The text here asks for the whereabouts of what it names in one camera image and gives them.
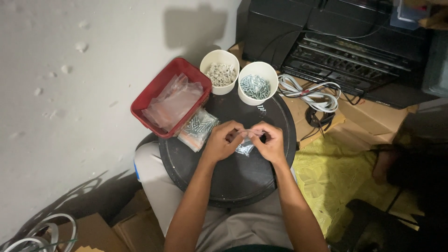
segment person's left hand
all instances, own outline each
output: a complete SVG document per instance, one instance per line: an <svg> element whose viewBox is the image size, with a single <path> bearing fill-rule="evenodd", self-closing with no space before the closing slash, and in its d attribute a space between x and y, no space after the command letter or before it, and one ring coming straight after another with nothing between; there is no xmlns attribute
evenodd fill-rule
<svg viewBox="0 0 448 252"><path fill-rule="evenodd" d="M207 145L202 153L202 159L216 163L227 158L243 141L243 136L237 134L233 141L229 142L228 135L236 132L235 130L243 130L244 126L236 121L228 121L221 125L215 126L211 130Z"/></svg>

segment white paper cup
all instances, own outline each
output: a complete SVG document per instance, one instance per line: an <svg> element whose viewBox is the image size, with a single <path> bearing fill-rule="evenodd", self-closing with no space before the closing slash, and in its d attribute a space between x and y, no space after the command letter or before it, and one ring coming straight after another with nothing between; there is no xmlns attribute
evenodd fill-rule
<svg viewBox="0 0 448 252"><path fill-rule="evenodd" d="M215 95L225 95L232 91L233 87L235 86L235 82L237 81L238 74L240 73L240 62L238 61L237 57L235 55L224 51L224 50L214 50L209 52L201 61L201 66L199 67L199 70L203 74L206 74L208 70L210 69L210 65L215 63L220 64L226 64L226 65L233 65L236 72L235 80L230 83L229 85L225 87L215 87L212 86L211 92Z"/></svg>
<svg viewBox="0 0 448 252"><path fill-rule="evenodd" d="M257 100L247 96L243 92L243 90L241 89L241 80L249 75L258 75L263 79L269 81L269 88L271 90L271 93L269 93L269 96L267 98ZM277 73L274 70L274 68L270 64L261 61L252 62L246 65L241 70L240 75L238 76L238 95L240 99L247 105L256 106L262 104L264 101L271 98L277 92L278 86L279 86L279 79L277 77Z"/></svg>

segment white wall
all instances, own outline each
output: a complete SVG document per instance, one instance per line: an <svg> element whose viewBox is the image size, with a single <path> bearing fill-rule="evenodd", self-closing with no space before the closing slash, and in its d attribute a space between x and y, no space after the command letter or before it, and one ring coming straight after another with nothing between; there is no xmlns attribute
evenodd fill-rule
<svg viewBox="0 0 448 252"><path fill-rule="evenodd" d="M0 0L0 244L76 186L133 172L149 131L132 101L172 58L234 44L240 1Z"/></svg>

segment stereo system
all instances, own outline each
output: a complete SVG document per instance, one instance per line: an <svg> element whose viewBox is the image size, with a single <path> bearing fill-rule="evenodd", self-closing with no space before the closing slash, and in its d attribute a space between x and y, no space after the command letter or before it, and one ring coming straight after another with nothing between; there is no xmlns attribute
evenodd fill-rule
<svg viewBox="0 0 448 252"><path fill-rule="evenodd" d="M252 1L243 59L397 109L437 99L421 91L430 33L390 26L391 9L376 0Z"/></svg>

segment yellow cloth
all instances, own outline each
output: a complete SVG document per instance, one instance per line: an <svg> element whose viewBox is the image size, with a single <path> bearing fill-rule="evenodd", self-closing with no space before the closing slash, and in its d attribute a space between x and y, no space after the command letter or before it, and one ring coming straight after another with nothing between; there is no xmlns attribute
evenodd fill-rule
<svg viewBox="0 0 448 252"><path fill-rule="evenodd" d="M362 199L385 211L398 192L391 185L379 186L371 177L376 154L354 152L326 135L296 152L293 168L297 184L311 207L324 236L337 241L353 216L345 205ZM390 213L413 220L415 198L404 192Z"/></svg>

